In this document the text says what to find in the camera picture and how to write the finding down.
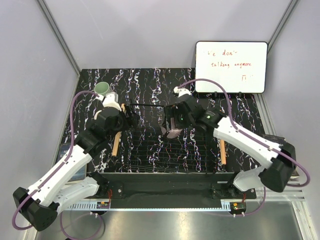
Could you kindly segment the mauve ceramic mug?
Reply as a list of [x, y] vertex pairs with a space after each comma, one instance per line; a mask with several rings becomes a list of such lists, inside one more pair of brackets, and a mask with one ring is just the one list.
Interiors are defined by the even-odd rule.
[[177, 138], [182, 132], [182, 129], [169, 129], [169, 130], [167, 130], [163, 126], [161, 126], [160, 129], [161, 129], [162, 135], [168, 139]]

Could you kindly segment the green plastic cup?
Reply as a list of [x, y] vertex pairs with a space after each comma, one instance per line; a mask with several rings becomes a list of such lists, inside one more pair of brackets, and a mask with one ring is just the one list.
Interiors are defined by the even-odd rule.
[[112, 92], [110, 85], [107, 82], [99, 82], [94, 87], [94, 92], [98, 95], [105, 97]]

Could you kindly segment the lavender plastic cup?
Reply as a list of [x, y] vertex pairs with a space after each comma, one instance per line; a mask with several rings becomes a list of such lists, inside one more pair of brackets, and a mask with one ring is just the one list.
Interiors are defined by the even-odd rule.
[[118, 98], [118, 94], [116, 92], [110, 92], [106, 95], [107, 98]]

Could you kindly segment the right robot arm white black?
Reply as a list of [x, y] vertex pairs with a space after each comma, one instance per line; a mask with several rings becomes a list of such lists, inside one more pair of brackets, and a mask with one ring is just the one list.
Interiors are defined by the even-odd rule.
[[295, 155], [290, 144], [280, 145], [267, 140], [239, 124], [220, 110], [204, 109], [196, 99], [188, 94], [178, 97], [172, 105], [164, 107], [162, 133], [169, 139], [176, 138], [183, 129], [193, 127], [224, 140], [255, 159], [260, 166], [236, 173], [227, 185], [228, 195], [239, 198], [252, 188], [266, 187], [281, 193], [285, 189], [296, 166], [283, 154]]

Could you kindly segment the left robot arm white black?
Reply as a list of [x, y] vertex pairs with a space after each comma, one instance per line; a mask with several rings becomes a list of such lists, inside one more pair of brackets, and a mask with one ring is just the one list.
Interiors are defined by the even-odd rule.
[[13, 193], [17, 213], [37, 231], [48, 228], [66, 208], [78, 201], [108, 194], [109, 181], [98, 172], [90, 173], [81, 182], [64, 185], [108, 146], [118, 132], [136, 128], [140, 117], [126, 105], [104, 107], [85, 130], [80, 132], [68, 152], [36, 183], [18, 187]]

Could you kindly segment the black marble pattern mat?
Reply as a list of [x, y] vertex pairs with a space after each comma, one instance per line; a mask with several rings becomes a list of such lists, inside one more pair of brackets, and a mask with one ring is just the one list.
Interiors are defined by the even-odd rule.
[[[94, 114], [102, 108], [90, 91], [96, 84], [107, 82], [110, 88], [118, 94], [120, 103], [139, 104], [146, 106], [163, 106], [175, 101], [173, 90], [189, 80], [194, 79], [193, 68], [91, 68], [81, 72], [76, 87], [77, 92], [86, 91], [77, 98], [73, 109], [73, 121], [68, 121], [60, 139], [57, 158], [69, 148], [71, 136], [76, 136], [92, 121]], [[108, 142], [106, 149], [91, 160], [86, 170], [88, 172], [110, 173], [108, 159], [112, 157], [113, 141]], [[259, 166], [251, 156], [234, 147], [225, 144], [226, 165], [217, 172], [248, 171]]]

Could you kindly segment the Tale of Two Cities book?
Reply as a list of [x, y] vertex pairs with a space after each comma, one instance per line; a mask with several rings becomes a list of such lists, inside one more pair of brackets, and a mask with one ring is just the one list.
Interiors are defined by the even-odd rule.
[[[280, 145], [284, 145], [287, 142], [284, 137], [271, 135], [271, 134], [262, 134], [261, 137], [266, 139], [266, 140], [269, 140], [271, 142], [278, 143]], [[299, 176], [300, 175], [298, 174], [298, 172], [296, 170], [294, 170], [292, 172], [292, 175], [291, 175], [290, 179], [294, 180], [294, 179], [297, 179]]]

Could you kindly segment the white whiteboard black frame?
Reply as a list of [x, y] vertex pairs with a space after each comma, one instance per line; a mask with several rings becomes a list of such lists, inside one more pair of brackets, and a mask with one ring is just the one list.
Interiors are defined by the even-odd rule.
[[268, 44], [264, 41], [198, 41], [195, 90], [198, 93], [261, 94], [265, 91]]

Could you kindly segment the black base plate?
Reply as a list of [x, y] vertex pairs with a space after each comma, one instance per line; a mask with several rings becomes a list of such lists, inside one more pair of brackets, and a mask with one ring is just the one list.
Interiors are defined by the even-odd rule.
[[112, 210], [196, 210], [220, 208], [221, 200], [254, 200], [254, 187], [241, 192], [232, 186], [233, 173], [103, 173]]

